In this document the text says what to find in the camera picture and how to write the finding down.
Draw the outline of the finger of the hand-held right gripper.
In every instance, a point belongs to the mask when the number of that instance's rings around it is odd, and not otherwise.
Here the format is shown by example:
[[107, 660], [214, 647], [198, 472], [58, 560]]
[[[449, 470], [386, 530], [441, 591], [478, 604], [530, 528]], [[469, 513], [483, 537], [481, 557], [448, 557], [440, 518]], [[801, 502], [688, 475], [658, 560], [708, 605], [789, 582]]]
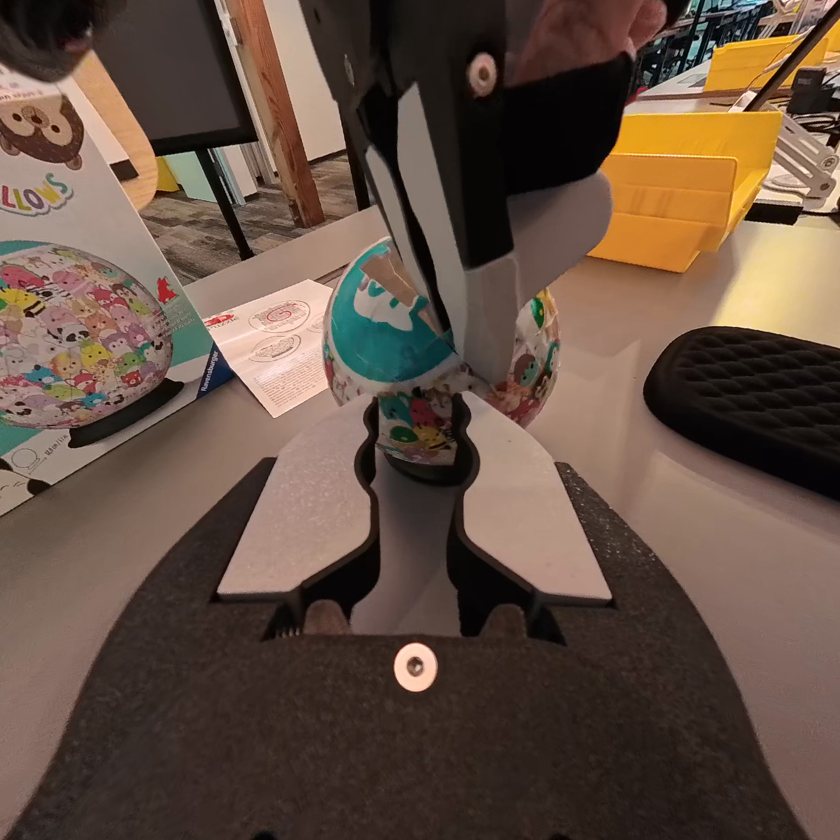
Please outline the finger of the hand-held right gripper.
[[456, 320], [449, 317], [447, 305], [456, 302], [452, 296], [456, 291], [456, 242], [444, 214], [446, 204], [439, 178], [434, 176], [430, 187], [419, 184], [414, 193], [419, 209], [415, 211], [400, 177], [394, 175], [374, 144], [367, 146], [364, 164], [415, 293], [426, 298], [436, 330], [454, 342]]
[[444, 215], [456, 242], [455, 349], [488, 382], [504, 379], [511, 362], [518, 264], [513, 254], [501, 153], [503, 90], [474, 97], [457, 89], [429, 94], [413, 84], [397, 106], [396, 155], [413, 210], [419, 184], [437, 176]]

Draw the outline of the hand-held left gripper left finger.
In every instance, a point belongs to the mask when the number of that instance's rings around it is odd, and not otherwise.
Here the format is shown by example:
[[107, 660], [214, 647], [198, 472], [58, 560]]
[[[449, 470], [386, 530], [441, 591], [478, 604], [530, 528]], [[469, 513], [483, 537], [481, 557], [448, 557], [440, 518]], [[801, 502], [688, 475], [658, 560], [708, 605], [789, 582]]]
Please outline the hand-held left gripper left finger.
[[223, 601], [361, 601], [380, 573], [375, 399], [357, 397], [279, 452], [217, 587]]

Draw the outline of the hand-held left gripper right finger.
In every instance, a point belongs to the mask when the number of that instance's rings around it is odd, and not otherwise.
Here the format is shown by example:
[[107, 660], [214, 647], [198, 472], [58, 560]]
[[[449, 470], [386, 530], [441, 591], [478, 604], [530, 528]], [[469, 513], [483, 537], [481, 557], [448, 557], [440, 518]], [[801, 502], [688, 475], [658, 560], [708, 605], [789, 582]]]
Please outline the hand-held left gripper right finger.
[[472, 458], [461, 502], [466, 547], [536, 603], [609, 603], [613, 594], [552, 456], [473, 392], [460, 394], [459, 445]]

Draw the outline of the colourful puzzle ball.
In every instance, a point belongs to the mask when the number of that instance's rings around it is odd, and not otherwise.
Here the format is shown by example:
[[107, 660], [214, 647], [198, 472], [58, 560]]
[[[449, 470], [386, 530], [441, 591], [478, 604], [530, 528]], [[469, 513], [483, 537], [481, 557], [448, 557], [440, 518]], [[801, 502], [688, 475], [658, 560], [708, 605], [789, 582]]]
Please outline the colourful puzzle ball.
[[542, 290], [520, 310], [505, 379], [489, 384], [463, 361], [417, 295], [392, 238], [348, 264], [322, 330], [323, 366], [337, 404], [374, 397], [376, 445], [424, 465], [455, 463], [455, 394], [473, 392], [527, 427], [548, 401], [560, 369], [558, 310]]

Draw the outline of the black ball stand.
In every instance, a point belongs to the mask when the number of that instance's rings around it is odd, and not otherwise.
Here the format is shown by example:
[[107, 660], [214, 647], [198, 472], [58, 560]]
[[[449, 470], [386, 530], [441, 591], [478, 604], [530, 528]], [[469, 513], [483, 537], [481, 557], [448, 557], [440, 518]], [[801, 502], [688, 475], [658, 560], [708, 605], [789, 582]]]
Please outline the black ball stand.
[[416, 483], [430, 487], [459, 487], [469, 473], [469, 468], [454, 463], [452, 465], [424, 465], [382, 453], [385, 462], [399, 475]]

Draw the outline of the puzzle ball box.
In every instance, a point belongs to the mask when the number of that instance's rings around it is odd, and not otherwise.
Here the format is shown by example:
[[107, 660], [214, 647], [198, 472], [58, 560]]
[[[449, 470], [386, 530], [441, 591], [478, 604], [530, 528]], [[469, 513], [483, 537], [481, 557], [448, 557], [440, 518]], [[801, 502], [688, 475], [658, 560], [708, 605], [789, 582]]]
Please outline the puzzle ball box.
[[66, 88], [2, 67], [2, 515], [234, 377]]

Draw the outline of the person's right hand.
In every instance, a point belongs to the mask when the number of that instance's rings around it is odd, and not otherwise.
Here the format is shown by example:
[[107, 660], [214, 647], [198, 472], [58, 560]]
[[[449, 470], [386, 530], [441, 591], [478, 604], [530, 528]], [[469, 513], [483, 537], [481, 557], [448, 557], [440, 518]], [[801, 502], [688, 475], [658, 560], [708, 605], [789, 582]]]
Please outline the person's right hand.
[[661, 1], [544, 2], [508, 85], [636, 57], [668, 21]]

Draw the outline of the white instruction sheet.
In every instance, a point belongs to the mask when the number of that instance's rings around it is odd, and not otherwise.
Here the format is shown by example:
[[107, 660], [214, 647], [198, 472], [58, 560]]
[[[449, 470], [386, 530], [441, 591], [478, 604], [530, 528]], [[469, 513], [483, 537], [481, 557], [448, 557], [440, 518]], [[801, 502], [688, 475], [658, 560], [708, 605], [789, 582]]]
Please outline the white instruction sheet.
[[307, 279], [204, 319], [227, 365], [274, 418], [328, 387], [322, 328], [331, 296]]

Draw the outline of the yellow storage bin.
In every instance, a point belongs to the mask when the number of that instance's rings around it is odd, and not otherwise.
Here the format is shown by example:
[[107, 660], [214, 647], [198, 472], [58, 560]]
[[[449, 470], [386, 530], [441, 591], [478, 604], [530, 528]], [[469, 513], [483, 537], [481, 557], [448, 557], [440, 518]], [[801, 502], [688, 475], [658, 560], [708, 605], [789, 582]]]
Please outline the yellow storage bin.
[[589, 257], [682, 273], [731, 231], [734, 157], [613, 153], [602, 171], [612, 219]]
[[738, 174], [730, 235], [746, 217], [763, 188], [774, 160], [782, 120], [783, 114], [776, 110], [626, 115], [612, 154], [735, 158]]
[[804, 41], [796, 35], [756, 38], [716, 48], [704, 93], [760, 89]]

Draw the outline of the black display panel on stand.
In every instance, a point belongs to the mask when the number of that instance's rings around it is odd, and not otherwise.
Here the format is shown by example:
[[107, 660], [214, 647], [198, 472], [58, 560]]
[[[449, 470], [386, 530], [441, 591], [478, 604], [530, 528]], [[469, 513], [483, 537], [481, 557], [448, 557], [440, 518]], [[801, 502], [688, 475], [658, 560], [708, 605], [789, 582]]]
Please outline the black display panel on stand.
[[259, 140], [216, 3], [123, 2], [95, 51], [155, 155], [196, 155], [239, 257], [254, 257], [213, 154]]

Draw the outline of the black padded wrist rest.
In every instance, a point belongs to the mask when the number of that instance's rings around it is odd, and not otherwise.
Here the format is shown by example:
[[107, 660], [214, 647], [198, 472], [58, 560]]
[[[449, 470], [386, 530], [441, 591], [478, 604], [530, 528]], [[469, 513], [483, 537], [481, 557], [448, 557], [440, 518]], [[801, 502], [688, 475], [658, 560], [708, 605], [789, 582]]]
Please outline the black padded wrist rest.
[[839, 500], [838, 348], [755, 329], [695, 329], [657, 358], [643, 396], [690, 442]]

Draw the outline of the light wooden panel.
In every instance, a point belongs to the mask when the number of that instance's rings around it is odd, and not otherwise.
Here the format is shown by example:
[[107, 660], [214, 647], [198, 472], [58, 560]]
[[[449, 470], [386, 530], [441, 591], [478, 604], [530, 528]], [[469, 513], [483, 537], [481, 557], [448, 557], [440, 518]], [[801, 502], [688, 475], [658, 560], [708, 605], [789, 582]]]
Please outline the light wooden panel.
[[158, 164], [151, 142], [93, 50], [87, 53], [72, 77], [114, 139], [127, 153], [137, 172], [136, 177], [121, 184], [139, 213], [152, 202], [159, 185]]

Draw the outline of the black power adapter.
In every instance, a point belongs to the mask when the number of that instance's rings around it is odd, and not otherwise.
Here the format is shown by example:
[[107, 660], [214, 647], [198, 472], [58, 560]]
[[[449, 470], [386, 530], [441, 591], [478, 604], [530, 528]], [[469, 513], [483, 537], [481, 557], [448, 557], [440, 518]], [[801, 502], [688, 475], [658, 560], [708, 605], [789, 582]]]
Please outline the black power adapter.
[[825, 67], [800, 67], [794, 74], [791, 96], [785, 106], [786, 113], [798, 116], [826, 111], [826, 103], [831, 99], [832, 93], [830, 89], [823, 89], [825, 78]]

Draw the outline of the dark fuzzy cloth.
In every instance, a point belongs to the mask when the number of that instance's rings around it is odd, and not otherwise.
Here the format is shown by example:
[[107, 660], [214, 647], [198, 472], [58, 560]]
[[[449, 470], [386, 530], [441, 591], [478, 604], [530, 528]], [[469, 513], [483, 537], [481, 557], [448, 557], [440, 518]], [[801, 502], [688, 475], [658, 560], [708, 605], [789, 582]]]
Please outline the dark fuzzy cloth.
[[108, 6], [95, 1], [2, 1], [2, 65], [36, 81], [65, 79], [91, 51]]

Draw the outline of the wooden post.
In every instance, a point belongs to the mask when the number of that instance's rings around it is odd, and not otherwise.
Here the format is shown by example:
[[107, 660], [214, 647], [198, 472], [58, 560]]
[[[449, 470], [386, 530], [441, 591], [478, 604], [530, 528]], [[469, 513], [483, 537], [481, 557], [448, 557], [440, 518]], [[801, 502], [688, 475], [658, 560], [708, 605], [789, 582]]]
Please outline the wooden post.
[[292, 218], [300, 227], [319, 226], [324, 223], [324, 213], [265, 4], [229, 1], [226, 6], [238, 42], [239, 59]]

